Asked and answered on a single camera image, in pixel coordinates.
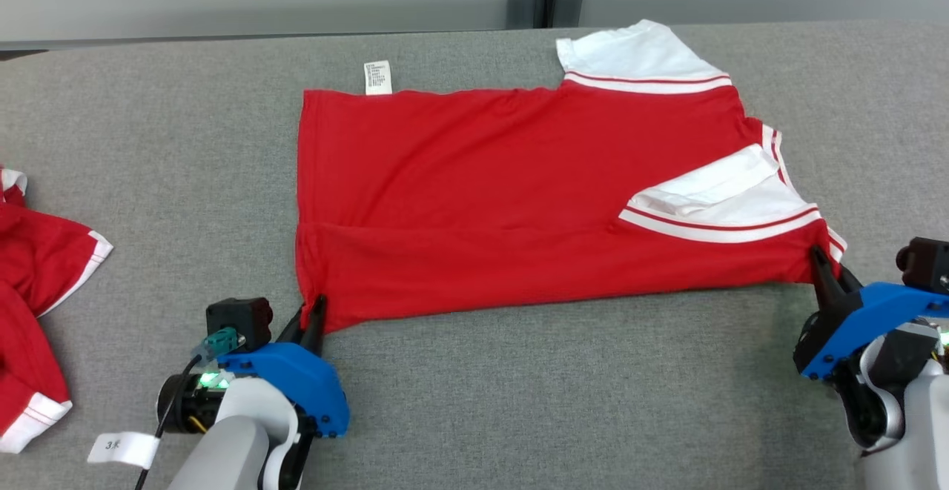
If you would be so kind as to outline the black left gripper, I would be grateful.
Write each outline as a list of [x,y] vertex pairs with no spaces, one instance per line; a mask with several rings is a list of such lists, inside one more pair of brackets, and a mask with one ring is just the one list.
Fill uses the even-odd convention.
[[[287,321],[276,342],[291,342],[308,349],[317,357],[323,354],[325,313],[328,299],[320,294],[302,326],[304,305]],[[186,379],[170,376],[159,390],[156,418],[167,434],[204,434],[216,422],[220,403],[230,380],[222,372],[191,373]]]

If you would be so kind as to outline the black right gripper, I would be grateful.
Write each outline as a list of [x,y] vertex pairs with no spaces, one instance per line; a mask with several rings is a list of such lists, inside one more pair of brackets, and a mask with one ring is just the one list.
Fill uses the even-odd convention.
[[811,284],[818,308],[804,321],[793,351],[793,362],[802,377],[833,377],[837,359],[826,345],[844,318],[864,307],[863,285],[843,265],[834,264],[823,249],[810,249]]

